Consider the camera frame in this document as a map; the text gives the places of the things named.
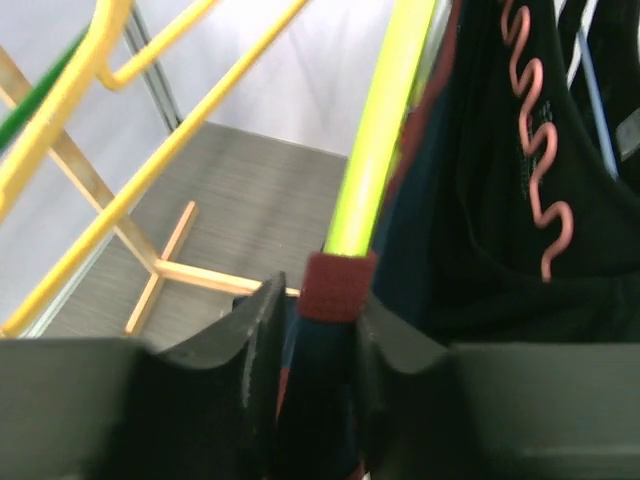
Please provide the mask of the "navy tank top maroon trim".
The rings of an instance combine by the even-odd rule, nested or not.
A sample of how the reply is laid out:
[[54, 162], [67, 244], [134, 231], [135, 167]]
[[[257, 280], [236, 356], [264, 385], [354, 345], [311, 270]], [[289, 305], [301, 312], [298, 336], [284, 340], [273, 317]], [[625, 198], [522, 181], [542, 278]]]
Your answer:
[[355, 322], [365, 307], [381, 305], [414, 327], [425, 323], [426, 259], [464, 10], [462, 1], [436, 6], [428, 80], [405, 118], [370, 252], [362, 259], [312, 254], [300, 297], [286, 301], [274, 479], [360, 479], [366, 473], [353, 399]]

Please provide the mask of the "black dress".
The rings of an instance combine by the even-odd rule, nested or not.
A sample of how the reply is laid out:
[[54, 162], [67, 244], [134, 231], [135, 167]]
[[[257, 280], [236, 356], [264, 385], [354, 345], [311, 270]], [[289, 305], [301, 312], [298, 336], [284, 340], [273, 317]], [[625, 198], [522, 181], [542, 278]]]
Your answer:
[[[435, 207], [427, 333], [454, 341], [635, 342], [639, 338], [639, 200], [604, 167], [566, 86], [549, 1], [472, 1], [452, 77], [452, 114]], [[541, 275], [562, 222], [537, 226], [529, 199], [545, 144], [556, 156], [537, 182], [540, 210], [570, 206], [568, 247]]]

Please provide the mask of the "neon yellow hanger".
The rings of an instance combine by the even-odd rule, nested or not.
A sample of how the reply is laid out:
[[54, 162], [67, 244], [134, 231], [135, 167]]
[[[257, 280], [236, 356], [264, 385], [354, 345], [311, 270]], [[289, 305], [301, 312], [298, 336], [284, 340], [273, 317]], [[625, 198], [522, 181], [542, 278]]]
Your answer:
[[405, 116], [429, 76], [449, 5], [394, 3], [324, 242], [327, 254], [367, 255]]

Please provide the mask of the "green plastic hanger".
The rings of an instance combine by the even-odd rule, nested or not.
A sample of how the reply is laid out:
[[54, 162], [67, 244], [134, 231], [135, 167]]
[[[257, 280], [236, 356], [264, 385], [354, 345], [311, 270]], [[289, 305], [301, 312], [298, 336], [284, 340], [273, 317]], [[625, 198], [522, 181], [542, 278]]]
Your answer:
[[49, 91], [73, 57], [78, 46], [86, 35], [87, 28], [81, 31], [75, 40], [68, 46], [58, 60], [50, 66], [47, 72], [40, 78], [35, 87], [31, 88], [23, 100], [20, 100], [13, 110], [5, 117], [1, 124], [1, 152], [4, 152], [10, 142], [29, 122], [38, 110]]

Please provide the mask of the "pink hanger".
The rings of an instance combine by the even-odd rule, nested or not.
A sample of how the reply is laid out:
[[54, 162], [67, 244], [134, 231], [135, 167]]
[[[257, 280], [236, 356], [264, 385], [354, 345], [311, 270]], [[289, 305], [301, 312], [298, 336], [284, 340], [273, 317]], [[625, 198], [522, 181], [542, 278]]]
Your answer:
[[565, 201], [556, 201], [549, 207], [542, 206], [540, 183], [553, 166], [557, 155], [558, 132], [554, 123], [542, 123], [535, 131], [529, 130], [534, 107], [541, 97], [544, 86], [543, 62], [534, 57], [523, 69], [518, 68], [522, 54], [531, 33], [531, 11], [528, 6], [516, 8], [512, 1], [502, 3], [500, 17], [501, 35], [505, 45], [511, 48], [509, 79], [514, 95], [521, 99], [518, 115], [518, 133], [523, 153], [539, 153], [540, 159], [529, 178], [529, 202], [535, 226], [544, 229], [554, 221], [560, 222], [560, 233], [544, 250], [540, 260], [541, 278], [545, 282], [552, 279], [552, 262], [569, 246], [574, 229], [573, 212]]

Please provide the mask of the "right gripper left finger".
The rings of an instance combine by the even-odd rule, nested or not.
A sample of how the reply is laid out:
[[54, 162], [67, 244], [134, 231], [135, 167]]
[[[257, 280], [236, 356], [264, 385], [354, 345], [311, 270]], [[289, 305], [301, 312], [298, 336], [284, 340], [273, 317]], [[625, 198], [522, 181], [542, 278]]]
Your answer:
[[263, 479], [286, 323], [275, 274], [162, 352], [124, 338], [1, 344], [5, 479]]

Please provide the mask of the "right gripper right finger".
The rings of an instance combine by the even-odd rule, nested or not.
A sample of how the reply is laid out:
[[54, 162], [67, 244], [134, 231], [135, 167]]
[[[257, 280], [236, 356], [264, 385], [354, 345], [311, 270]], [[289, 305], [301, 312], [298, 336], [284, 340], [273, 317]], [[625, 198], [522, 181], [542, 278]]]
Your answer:
[[375, 479], [635, 479], [635, 344], [444, 347], [365, 303], [355, 409]]

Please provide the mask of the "yellow plastic hanger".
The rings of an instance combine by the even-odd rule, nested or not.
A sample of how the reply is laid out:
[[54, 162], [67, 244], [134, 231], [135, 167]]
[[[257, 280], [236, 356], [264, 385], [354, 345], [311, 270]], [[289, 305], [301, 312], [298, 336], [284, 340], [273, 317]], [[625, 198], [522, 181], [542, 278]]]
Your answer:
[[[176, 46], [176, 72], [192, 74], [203, 96], [285, 10], [285, 4], [223, 2]], [[90, 17], [88, 1], [5, 1], [1, 44], [30, 81], [63, 51]], [[116, 93], [93, 83], [66, 126], [70, 138], [118, 192], [167, 138], [142, 80]], [[189, 201], [200, 205], [181, 260], [261, 280], [284, 271], [298, 287], [305, 248], [286, 238], [274, 209], [302, 171], [305, 150], [254, 132], [205, 124], [141, 198], [133, 221], [161, 249]], [[8, 319], [96, 218], [95, 208], [51, 158], [42, 162], [1, 226], [1, 316]], [[146, 268], [108, 234], [23, 329], [24, 336], [109, 334], [121, 327]]]

